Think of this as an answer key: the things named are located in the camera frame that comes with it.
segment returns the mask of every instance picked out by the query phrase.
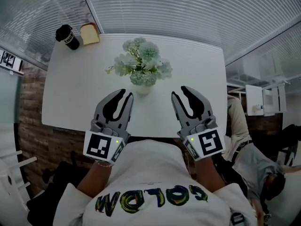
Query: black travel mug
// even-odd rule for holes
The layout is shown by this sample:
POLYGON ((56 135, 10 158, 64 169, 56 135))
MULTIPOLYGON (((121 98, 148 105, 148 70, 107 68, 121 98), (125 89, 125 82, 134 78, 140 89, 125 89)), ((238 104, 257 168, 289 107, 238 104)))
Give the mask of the black travel mug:
POLYGON ((76 50, 79 47, 79 41, 74 37, 71 30, 69 25, 64 24, 56 31, 55 39, 59 42, 63 41, 69 48, 76 50))

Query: floor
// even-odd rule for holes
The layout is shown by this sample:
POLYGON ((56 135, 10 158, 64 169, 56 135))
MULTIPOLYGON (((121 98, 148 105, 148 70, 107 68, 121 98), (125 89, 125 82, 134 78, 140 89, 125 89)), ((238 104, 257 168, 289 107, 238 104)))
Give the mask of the floor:
MULTIPOLYGON (((47 187, 42 180, 43 171, 54 170, 61 161, 71 163, 70 153, 77 153, 75 159, 79 166, 90 168, 93 161, 82 155, 85 133, 81 131, 46 126, 41 123, 43 91, 46 71, 25 63, 22 71, 24 78, 20 99, 20 123, 18 137, 23 160, 36 156, 38 160, 24 166, 24 173, 31 185, 30 196, 35 196, 47 187)), ((280 115, 270 117, 247 117, 250 133, 260 132, 276 134, 280 130, 280 115)), ((189 160, 189 169, 193 178, 195 171, 193 160, 189 160)))

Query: bracelet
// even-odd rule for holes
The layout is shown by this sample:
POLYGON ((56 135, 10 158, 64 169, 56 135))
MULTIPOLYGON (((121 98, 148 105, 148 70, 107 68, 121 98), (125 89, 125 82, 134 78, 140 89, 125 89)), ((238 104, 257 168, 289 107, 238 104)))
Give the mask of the bracelet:
POLYGON ((97 164, 98 164, 99 166, 102 166, 102 167, 104 167, 104 168, 110 168, 110 167, 113 166, 113 164, 110 164, 110 163, 105 162, 105 161, 99 161, 99 160, 95 160, 95 161, 97 162, 97 164))

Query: grey shirt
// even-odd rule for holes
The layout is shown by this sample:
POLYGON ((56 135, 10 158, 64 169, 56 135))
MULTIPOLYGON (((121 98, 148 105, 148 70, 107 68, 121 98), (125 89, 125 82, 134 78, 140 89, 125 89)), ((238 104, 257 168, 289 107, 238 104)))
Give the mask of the grey shirt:
POLYGON ((248 199, 260 200, 260 194, 269 174, 283 173, 282 167, 262 154, 253 143, 240 150, 233 169, 248 187, 248 199))

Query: bread slice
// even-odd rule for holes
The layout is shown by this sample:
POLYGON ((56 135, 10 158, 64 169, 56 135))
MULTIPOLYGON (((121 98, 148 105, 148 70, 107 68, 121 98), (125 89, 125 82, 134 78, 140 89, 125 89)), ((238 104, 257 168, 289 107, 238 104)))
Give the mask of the bread slice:
POLYGON ((82 25, 80 28, 80 35, 83 39, 84 45, 99 42, 96 25, 93 23, 82 25))

